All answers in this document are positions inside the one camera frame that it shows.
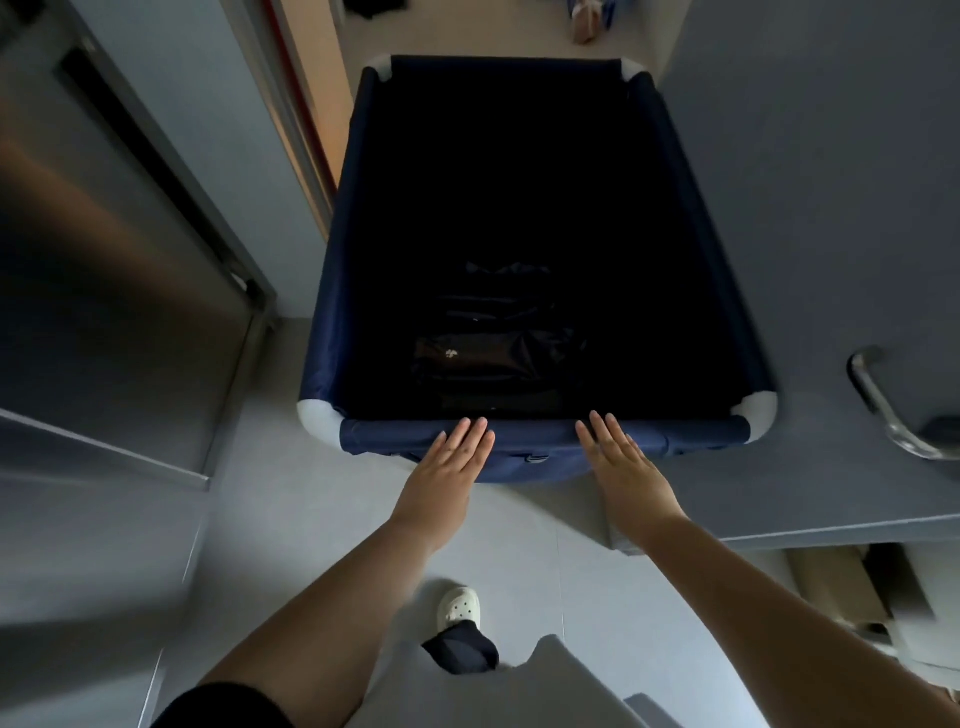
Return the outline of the person's right hand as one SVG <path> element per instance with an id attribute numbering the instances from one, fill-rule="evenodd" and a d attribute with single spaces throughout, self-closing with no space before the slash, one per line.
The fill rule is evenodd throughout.
<path id="1" fill-rule="evenodd" d="M 654 549 L 656 542 L 666 537 L 667 533 L 690 523 L 672 487 L 654 463 L 648 460 L 650 474 L 643 480 L 596 479 L 608 520 L 643 552 Z"/>

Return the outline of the person's left hand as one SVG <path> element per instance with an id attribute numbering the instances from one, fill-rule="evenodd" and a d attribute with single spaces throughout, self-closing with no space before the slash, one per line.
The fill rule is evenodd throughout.
<path id="1" fill-rule="evenodd" d="M 422 460 L 408 477 L 389 524 L 414 535 L 427 552 L 436 553 L 462 527 L 471 488 L 431 488 L 422 480 Z"/>

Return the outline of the person's right forearm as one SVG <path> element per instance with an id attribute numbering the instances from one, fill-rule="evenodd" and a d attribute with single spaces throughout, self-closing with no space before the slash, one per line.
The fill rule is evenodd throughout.
<path id="1" fill-rule="evenodd" d="M 771 728 L 960 728 L 960 706 L 684 516 L 630 532 Z"/>

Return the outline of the glossy black bag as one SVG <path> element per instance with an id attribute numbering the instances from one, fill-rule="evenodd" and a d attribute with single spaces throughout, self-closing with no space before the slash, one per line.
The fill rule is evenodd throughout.
<path id="1" fill-rule="evenodd" d="M 587 341 L 572 328 L 464 330 L 414 339 L 410 370 L 442 391 L 561 389 L 576 383 Z"/>

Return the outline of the white clog shoe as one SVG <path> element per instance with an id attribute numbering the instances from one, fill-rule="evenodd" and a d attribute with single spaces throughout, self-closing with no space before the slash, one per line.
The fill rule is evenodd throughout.
<path id="1" fill-rule="evenodd" d="M 442 634 L 467 623 L 479 629 L 482 621 L 479 596 L 474 588 L 457 586 L 447 591 L 438 602 L 437 632 Z"/>

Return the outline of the black folded garment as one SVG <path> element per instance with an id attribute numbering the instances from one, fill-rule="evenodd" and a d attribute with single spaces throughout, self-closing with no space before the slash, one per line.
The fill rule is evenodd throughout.
<path id="1" fill-rule="evenodd" d="M 533 320 L 556 312 L 555 283 L 545 265 L 467 261 L 442 276 L 433 304 L 449 319 L 477 324 Z"/>

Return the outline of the dark trouser leg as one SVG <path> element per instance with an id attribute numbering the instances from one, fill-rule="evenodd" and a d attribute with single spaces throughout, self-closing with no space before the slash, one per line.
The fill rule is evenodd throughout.
<path id="1" fill-rule="evenodd" d="M 451 675 L 487 674 L 501 667 L 498 649 L 479 628 L 479 617 L 456 622 L 427 639 L 421 648 Z"/>

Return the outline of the white shirt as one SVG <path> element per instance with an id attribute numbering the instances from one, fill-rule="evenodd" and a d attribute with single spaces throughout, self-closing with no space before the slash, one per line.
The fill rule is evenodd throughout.
<path id="1" fill-rule="evenodd" d="M 556 636 L 520 665 L 453 675 L 420 645 L 389 653 L 344 728 L 648 728 Z"/>

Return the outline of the brown cardboard box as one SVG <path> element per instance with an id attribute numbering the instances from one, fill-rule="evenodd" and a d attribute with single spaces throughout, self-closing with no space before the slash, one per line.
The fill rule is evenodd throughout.
<path id="1" fill-rule="evenodd" d="M 886 625 L 890 614 L 864 564 L 858 545 L 787 549 L 784 554 L 801 597 L 839 625 Z"/>

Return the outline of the navy fabric laundry cart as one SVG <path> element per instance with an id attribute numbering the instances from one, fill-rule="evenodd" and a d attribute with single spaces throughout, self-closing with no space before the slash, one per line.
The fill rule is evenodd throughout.
<path id="1" fill-rule="evenodd" d="M 386 55 L 363 69 L 297 414 L 348 455 L 420 462 L 486 418 L 479 482 L 589 469 L 574 431 L 612 413 L 654 458 L 773 427 L 778 394 L 749 310 L 652 75 L 628 58 Z M 556 312 L 450 319 L 433 296 L 468 261 L 553 273 Z M 421 334 L 572 329 L 578 380 L 553 390 L 417 383 Z"/>

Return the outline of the grey door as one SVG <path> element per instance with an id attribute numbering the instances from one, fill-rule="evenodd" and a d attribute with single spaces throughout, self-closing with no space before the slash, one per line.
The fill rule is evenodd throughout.
<path id="1" fill-rule="evenodd" d="M 890 442 L 960 416 L 960 0 L 691 0 L 657 86 L 778 387 L 758 443 L 664 459 L 739 547 L 960 539 L 960 463 Z"/>

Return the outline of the black sleeve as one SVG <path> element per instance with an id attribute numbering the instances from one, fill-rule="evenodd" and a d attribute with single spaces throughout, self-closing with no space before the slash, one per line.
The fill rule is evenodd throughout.
<path id="1" fill-rule="evenodd" d="M 150 728 L 295 728 L 269 697 L 248 685 L 199 685 L 175 698 Z"/>

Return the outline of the white box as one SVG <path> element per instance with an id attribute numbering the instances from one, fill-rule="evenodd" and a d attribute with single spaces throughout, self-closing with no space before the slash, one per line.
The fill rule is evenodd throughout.
<path id="1" fill-rule="evenodd" d="M 960 540 L 898 546 L 889 625 L 899 661 L 960 693 Z"/>

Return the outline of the stainless steel door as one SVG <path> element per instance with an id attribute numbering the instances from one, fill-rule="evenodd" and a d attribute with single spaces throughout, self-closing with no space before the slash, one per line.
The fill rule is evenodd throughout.
<path id="1" fill-rule="evenodd" d="M 68 0 L 0 0 L 0 443 L 209 491 L 272 294 Z"/>

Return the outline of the wooden door frame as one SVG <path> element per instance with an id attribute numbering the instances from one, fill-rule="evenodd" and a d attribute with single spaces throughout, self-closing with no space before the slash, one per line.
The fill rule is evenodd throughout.
<path id="1" fill-rule="evenodd" d="M 219 0 L 323 241 L 330 238 L 354 93 L 342 0 Z"/>

